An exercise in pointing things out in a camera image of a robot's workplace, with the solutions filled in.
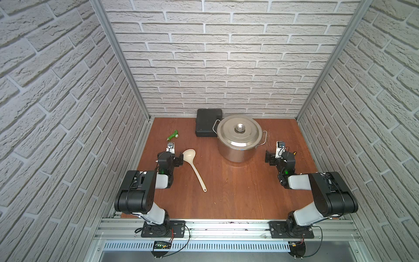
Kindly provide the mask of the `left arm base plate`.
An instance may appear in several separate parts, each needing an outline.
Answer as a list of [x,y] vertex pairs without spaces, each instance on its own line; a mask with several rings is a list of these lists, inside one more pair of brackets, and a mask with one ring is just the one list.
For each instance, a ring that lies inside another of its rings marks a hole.
[[168,224],[149,225],[144,223],[141,231],[142,238],[183,238],[185,221],[169,221]]

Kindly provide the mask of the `stainless steel pot lid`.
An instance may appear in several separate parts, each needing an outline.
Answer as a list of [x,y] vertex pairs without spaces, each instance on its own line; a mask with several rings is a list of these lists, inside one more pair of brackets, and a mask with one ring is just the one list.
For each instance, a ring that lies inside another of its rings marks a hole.
[[241,115],[231,115],[221,120],[216,133],[224,145],[240,150],[259,145],[263,137],[261,126],[252,118]]

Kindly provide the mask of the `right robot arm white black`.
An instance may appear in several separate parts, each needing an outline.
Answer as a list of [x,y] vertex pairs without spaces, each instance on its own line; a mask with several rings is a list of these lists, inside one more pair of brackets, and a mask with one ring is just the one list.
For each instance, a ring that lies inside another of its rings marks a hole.
[[286,221],[271,224],[272,230],[279,234],[287,234],[289,238],[312,238],[313,234],[309,231],[313,224],[358,211],[358,201],[340,173],[332,171],[297,174],[295,155],[288,151],[284,151],[280,157],[266,151],[265,162],[277,168],[278,180],[284,188],[310,191],[313,196],[312,203],[289,212]]

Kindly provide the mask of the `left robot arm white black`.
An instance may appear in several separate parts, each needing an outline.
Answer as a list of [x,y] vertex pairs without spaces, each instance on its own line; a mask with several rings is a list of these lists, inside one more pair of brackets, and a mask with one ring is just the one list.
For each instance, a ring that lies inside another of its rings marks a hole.
[[155,169],[148,171],[129,170],[117,191],[114,208],[126,215],[138,216],[144,225],[135,229],[134,234],[143,238],[182,237],[184,226],[181,222],[170,222],[167,210],[155,202],[156,189],[168,189],[173,184],[173,172],[183,165],[183,155],[171,152],[158,154]]

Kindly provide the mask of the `cream plastic ladle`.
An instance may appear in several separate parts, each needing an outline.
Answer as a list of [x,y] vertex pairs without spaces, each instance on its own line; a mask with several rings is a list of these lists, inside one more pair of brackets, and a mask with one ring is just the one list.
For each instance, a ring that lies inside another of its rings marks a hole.
[[195,150],[193,150],[193,149],[187,149],[187,150],[185,150],[185,151],[183,152],[183,160],[184,160],[185,162],[187,162],[188,164],[190,164],[190,165],[191,165],[191,167],[192,167],[193,171],[194,171],[194,172],[195,172],[195,174],[196,174],[197,179],[199,180],[199,183],[200,183],[200,185],[201,185],[201,187],[202,187],[203,191],[204,191],[204,192],[207,192],[207,188],[206,188],[206,186],[205,186],[205,183],[204,183],[203,179],[201,178],[201,176],[200,176],[200,174],[199,174],[198,170],[196,169],[196,167],[195,167],[195,165],[194,165],[194,158],[195,158],[195,156],[196,156],[196,151],[195,151]]

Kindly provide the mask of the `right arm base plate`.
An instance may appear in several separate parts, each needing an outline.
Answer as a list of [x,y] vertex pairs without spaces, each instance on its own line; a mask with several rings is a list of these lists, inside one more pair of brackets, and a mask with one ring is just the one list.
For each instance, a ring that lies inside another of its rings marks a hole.
[[314,239],[312,227],[301,227],[287,221],[268,222],[273,239]]

